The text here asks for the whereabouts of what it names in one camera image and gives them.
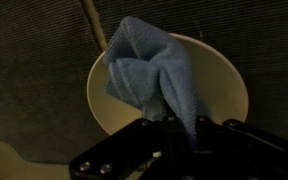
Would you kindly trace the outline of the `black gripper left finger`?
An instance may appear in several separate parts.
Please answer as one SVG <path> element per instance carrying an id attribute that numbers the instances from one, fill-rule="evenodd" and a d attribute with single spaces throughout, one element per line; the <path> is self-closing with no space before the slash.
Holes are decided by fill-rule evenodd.
<path id="1" fill-rule="evenodd" d="M 178 118 L 160 121 L 140 118 L 74 158 L 71 180 L 126 180 L 146 166 L 140 180 L 167 180 L 173 176 L 174 145 L 184 128 Z"/>

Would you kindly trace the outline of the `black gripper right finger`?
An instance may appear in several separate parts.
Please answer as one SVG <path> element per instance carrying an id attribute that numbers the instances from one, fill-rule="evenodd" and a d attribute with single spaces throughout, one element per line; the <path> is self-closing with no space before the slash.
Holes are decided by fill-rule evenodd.
<path id="1" fill-rule="evenodd" d="M 143 180 L 288 180 L 288 141 L 243 122 L 197 119 L 197 151 L 167 141 Z"/>

